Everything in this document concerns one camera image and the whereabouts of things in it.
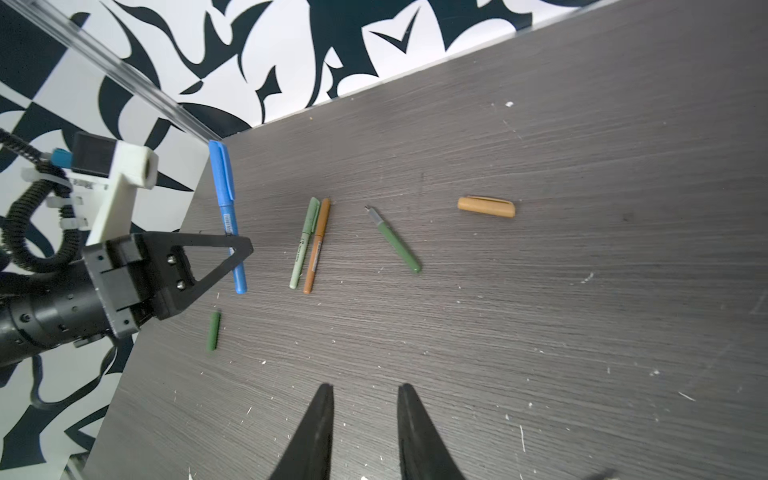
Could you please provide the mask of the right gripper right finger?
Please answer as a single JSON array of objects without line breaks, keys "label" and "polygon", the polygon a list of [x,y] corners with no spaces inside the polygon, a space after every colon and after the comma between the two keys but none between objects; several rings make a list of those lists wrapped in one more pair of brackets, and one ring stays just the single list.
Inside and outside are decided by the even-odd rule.
[{"label": "right gripper right finger", "polygon": [[411,384],[398,388],[397,432],[402,479],[465,479]]}]

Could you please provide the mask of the blue pen cap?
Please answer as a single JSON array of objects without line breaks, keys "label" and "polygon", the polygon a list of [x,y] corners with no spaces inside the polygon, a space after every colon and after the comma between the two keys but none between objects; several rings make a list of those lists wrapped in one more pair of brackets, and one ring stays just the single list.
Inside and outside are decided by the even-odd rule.
[{"label": "blue pen cap", "polygon": [[208,142],[210,163],[219,206],[233,206],[235,186],[227,146],[220,141]]}]

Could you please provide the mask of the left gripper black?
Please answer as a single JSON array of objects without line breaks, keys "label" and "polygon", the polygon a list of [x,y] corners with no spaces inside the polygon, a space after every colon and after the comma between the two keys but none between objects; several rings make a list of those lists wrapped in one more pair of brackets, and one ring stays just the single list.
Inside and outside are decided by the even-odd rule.
[{"label": "left gripper black", "polygon": [[3,274],[1,363],[174,317],[252,253],[243,236],[147,232],[87,246],[53,273]]}]

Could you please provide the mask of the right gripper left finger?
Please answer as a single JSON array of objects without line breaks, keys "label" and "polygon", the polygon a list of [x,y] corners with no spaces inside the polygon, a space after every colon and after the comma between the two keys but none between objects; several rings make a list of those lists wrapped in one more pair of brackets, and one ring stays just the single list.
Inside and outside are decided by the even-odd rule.
[{"label": "right gripper left finger", "polygon": [[321,384],[270,479],[328,480],[333,446],[333,386]]}]

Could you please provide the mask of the light green pen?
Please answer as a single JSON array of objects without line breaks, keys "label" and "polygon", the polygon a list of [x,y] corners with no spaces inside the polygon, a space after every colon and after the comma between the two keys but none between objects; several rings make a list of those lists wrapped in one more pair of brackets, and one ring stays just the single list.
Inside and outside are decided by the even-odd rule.
[{"label": "light green pen", "polygon": [[295,256],[291,278],[289,282],[289,288],[295,290],[298,287],[299,279],[303,271],[303,264],[308,249],[309,240],[315,232],[316,224],[318,221],[318,215],[321,207],[321,202],[318,198],[312,197],[310,199],[307,212],[304,218],[302,226],[302,232],[300,241]]}]

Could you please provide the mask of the brown pen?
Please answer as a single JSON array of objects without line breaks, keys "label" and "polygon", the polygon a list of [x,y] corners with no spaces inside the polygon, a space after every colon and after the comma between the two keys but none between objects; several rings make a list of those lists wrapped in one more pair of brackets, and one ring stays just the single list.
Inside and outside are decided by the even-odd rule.
[{"label": "brown pen", "polygon": [[307,271],[307,277],[304,283],[304,288],[303,288],[304,294],[310,294],[313,289],[317,268],[318,268],[318,262],[320,258],[320,253],[322,249],[322,244],[323,244],[324,236],[327,229],[330,208],[331,208],[331,199],[330,198],[323,199],[321,202],[317,224],[316,224],[316,230],[314,234],[313,248],[310,256],[310,265],[309,265],[309,268]]}]

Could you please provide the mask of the tan pen cap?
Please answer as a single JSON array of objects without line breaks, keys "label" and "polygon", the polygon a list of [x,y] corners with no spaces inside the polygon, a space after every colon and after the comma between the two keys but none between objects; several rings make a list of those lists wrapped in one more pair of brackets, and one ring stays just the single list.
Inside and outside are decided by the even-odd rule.
[{"label": "tan pen cap", "polygon": [[512,201],[482,197],[482,196],[464,196],[457,202],[460,210],[491,215],[502,218],[514,218],[516,216],[516,207]]}]

